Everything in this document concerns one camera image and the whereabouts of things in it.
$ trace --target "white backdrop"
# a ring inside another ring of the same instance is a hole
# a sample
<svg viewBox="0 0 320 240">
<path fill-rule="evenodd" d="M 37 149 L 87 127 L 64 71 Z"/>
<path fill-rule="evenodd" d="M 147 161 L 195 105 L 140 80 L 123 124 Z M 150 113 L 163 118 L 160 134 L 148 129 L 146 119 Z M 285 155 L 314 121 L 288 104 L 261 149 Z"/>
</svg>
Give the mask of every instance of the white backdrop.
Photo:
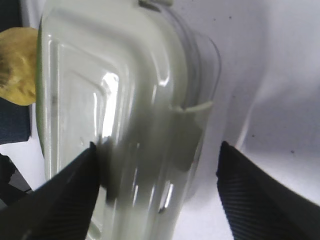
<svg viewBox="0 0 320 240">
<path fill-rule="evenodd" d="M 39 25 L 44 2 L 22 0 L 26 25 Z M 320 205 L 320 2 L 175 0 L 174 9 L 210 36 L 222 57 L 215 109 L 174 240 L 233 239 L 216 187 L 222 140 Z M 28 143 L 0 152 L 32 188 L 44 182 L 35 130 Z"/>
</svg>

